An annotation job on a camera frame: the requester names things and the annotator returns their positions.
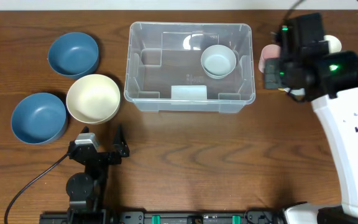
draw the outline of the clear plastic container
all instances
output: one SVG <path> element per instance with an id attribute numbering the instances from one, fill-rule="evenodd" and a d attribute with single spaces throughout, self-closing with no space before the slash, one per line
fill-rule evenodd
<path id="1" fill-rule="evenodd" d="M 229 47 L 233 72 L 213 79 L 201 66 L 209 46 Z M 238 113 L 255 100 L 251 28 L 247 24 L 135 22 L 131 25 L 124 96 L 141 111 Z"/>

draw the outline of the green clip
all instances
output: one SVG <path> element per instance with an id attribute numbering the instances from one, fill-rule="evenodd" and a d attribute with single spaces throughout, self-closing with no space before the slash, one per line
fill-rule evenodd
<path id="1" fill-rule="evenodd" d="M 233 223 L 232 224 L 241 224 L 241 217 L 239 215 L 233 215 Z"/>
<path id="2" fill-rule="evenodd" d="M 159 215 L 152 216 L 152 224 L 160 224 L 160 216 Z"/>

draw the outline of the green light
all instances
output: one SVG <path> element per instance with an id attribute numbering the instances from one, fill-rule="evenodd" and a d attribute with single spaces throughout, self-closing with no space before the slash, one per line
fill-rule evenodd
<path id="1" fill-rule="evenodd" d="M 335 71 L 335 70 L 337 70 L 339 68 L 339 66 L 338 65 L 330 65 L 329 66 L 329 69 L 330 69 L 330 71 Z"/>

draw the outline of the wooden table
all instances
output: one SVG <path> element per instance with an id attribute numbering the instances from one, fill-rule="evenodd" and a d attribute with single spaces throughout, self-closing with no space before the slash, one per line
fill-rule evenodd
<path id="1" fill-rule="evenodd" d="M 339 203 L 339 182 L 323 129 L 309 103 L 263 90 L 257 68 L 285 11 L 0 12 L 0 223 L 13 196 L 67 150 L 84 124 L 70 120 L 52 144 L 31 146 L 11 131 L 18 102 L 37 92 L 65 97 L 74 80 L 54 73 L 47 52 L 60 35 L 79 31 L 101 47 L 97 73 L 125 80 L 129 26 L 135 21 L 243 22 L 251 26 L 256 101 L 238 114 L 142 113 L 122 99 L 117 116 L 90 126 L 104 148 L 121 123 L 130 158 L 110 169 L 106 204 L 147 211 L 243 211 L 307 200 Z M 324 11 L 327 34 L 358 54 L 358 11 Z M 65 211 L 65 185 L 83 166 L 65 160 L 30 187 L 10 223 L 38 223 L 43 211 Z"/>

